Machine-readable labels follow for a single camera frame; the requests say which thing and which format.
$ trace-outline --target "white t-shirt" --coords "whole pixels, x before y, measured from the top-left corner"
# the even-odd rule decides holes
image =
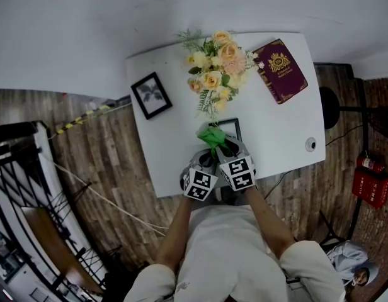
[[[297,242],[280,260],[261,236],[249,206],[208,206],[191,214],[177,280],[155,264],[135,280],[125,302],[339,302],[341,278],[315,242]],[[288,278],[300,282],[287,284]]]

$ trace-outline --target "qr-like black and white marker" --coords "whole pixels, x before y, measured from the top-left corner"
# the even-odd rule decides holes
[[[190,183],[190,173],[187,172],[186,180],[184,180],[184,190],[187,189],[189,183]]]
[[[248,187],[251,184],[251,173],[242,174],[239,177],[233,177],[233,185],[236,189]]]
[[[211,185],[211,176],[203,174],[200,171],[196,171],[194,175],[194,183],[209,188]]]
[[[205,189],[201,189],[201,188],[197,188],[196,186],[192,186],[190,191],[188,192],[187,196],[202,200],[207,193],[208,193],[208,191]]]
[[[222,175],[224,176],[224,179],[226,180],[226,182],[227,182],[230,186],[232,186],[231,181],[230,181],[229,177],[226,175],[226,173],[225,173],[222,169],[221,169],[220,171],[221,171]]]
[[[229,164],[229,169],[231,170],[231,175],[238,174],[243,171],[248,171],[249,166],[247,165],[246,159],[241,159],[238,161],[231,162]]]

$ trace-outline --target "white table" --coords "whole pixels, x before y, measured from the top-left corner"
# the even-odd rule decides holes
[[[254,70],[240,93],[227,104],[219,120],[239,118],[242,140],[263,178],[322,161],[326,156],[319,86],[306,40],[299,33],[243,33],[239,46],[255,50],[277,38],[288,47],[309,86],[284,104],[277,104]],[[208,146],[197,138],[206,117],[197,115],[198,96],[186,81],[186,51],[180,44],[159,48],[127,59],[130,86],[156,72],[172,108],[146,120],[132,94],[135,120],[149,174],[158,198],[181,194],[179,176],[196,151]],[[308,152],[306,140],[316,139]]]

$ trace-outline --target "forearm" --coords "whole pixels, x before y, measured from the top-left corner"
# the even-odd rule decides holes
[[[166,265],[174,272],[177,271],[185,254],[192,204],[193,200],[190,198],[181,199],[168,232],[157,251],[156,263]]]
[[[275,214],[255,187],[247,188],[245,195],[265,241],[275,256],[280,258],[295,243],[289,227]]]

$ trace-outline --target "picture frame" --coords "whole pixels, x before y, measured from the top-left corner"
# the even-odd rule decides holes
[[[172,107],[155,72],[136,82],[131,89],[147,120]]]
[[[240,124],[238,118],[232,118],[228,120],[219,121],[218,123],[209,123],[209,126],[219,127],[223,132],[228,135],[242,140],[242,134],[240,132]]]

